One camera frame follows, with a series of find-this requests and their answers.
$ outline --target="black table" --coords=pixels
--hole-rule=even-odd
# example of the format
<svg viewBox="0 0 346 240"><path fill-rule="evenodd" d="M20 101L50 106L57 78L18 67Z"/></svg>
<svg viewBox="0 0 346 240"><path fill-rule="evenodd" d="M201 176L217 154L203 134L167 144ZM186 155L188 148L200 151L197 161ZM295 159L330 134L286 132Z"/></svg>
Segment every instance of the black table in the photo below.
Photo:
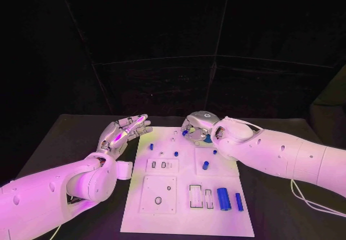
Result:
<svg viewBox="0 0 346 240"><path fill-rule="evenodd" d="M95 151L99 135L109 122L124 116L60 115L27 160L17 178L82 160ZM152 126L177 127L183 117L148 117ZM243 119L265 129L320 143L304 119ZM119 160L134 161L138 139L126 146ZM200 235L122 233L121 222L129 180L118 180L111 197L85 211L59 229L56 240L175 240L261 239L338 240L346 237L346 218L312 210L291 193L289 180L266 175L237 162L239 179L255 238ZM304 196L312 202L346 212L346 199L310 183L298 182ZM53 231L37 239L49 239Z"/></svg>

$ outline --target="blue object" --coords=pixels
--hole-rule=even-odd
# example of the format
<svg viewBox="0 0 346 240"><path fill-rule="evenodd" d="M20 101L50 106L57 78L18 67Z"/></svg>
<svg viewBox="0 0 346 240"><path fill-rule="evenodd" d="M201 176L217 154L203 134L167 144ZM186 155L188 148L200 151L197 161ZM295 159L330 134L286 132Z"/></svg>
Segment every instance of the blue object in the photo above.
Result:
<svg viewBox="0 0 346 240"><path fill-rule="evenodd" d="M210 135L209 134L206 134L206 138L204 138L204 140L203 140L206 143L211 143L213 141L211 141L211 139L210 139Z"/></svg>
<svg viewBox="0 0 346 240"><path fill-rule="evenodd" d="M209 162L207 162L207 161L204 161L204 162L203 162L203 167L201 167L201 168L203 168L203 170L206 170L206 169L207 169L207 166L209 166Z"/></svg>
<svg viewBox="0 0 346 240"><path fill-rule="evenodd" d="M235 194L235 198L236 198L237 210L242 212L243 211L243 204L242 204L242 199L240 199L240 194L239 193Z"/></svg>
<svg viewBox="0 0 346 240"><path fill-rule="evenodd" d="M229 193L227 189L224 187L217 188L217 202L219 202L219 208L222 211L227 211L232 209L230 202L229 202Z"/></svg>

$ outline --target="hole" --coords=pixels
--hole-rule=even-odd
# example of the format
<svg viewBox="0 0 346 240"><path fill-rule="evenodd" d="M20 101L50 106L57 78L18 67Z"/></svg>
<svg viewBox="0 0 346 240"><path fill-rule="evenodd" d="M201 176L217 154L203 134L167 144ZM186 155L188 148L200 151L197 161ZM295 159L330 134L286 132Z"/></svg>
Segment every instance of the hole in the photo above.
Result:
<svg viewBox="0 0 346 240"><path fill-rule="evenodd" d="M53 193L54 190L56 190L56 186L54 186L54 183L53 183L53 182L49 183L49 188L50 188L50 191L51 191L51 193Z"/></svg>
<svg viewBox="0 0 346 240"><path fill-rule="evenodd" d="M18 205L18 204L20 204L20 198L18 198L18 196L14 196L14 197L13 197L13 203L14 203L14 205Z"/></svg>
<svg viewBox="0 0 346 240"><path fill-rule="evenodd" d="M154 203L158 205L158 204L161 204L161 202L162 202L161 198L157 197L157 198L154 199Z"/></svg>

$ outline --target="dark background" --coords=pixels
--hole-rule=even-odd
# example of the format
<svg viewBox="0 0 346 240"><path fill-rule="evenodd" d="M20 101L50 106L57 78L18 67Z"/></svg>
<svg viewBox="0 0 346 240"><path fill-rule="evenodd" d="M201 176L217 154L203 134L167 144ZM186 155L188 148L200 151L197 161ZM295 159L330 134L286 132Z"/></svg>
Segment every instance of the dark background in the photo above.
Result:
<svg viewBox="0 0 346 240"><path fill-rule="evenodd" d="M308 118L346 61L337 5L7 4L0 184L60 114L186 116L206 109L219 117Z"/></svg>

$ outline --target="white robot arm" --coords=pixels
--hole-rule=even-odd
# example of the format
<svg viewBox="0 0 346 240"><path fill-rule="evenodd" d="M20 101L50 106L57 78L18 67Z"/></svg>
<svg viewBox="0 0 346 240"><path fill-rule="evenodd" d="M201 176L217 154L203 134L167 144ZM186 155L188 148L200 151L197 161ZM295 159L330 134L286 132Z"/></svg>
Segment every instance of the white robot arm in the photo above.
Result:
<svg viewBox="0 0 346 240"><path fill-rule="evenodd" d="M197 111L187 116L181 132L193 141L203 140L209 134L226 159L239 160L261 172L308 182L346 197L346 150L255 125L252 130L250 125L229 117L219 120L210 112Z"/></svg>
<svg viewBox="0 0 346 240"><path fill-rule="evenodd" d="M83 160L24 176L0 188L0 240L34 239L108 199L116 179L131 178L132 163L116 158L126 141L152 131L147 117L111 122L96 152Z"/></svg>

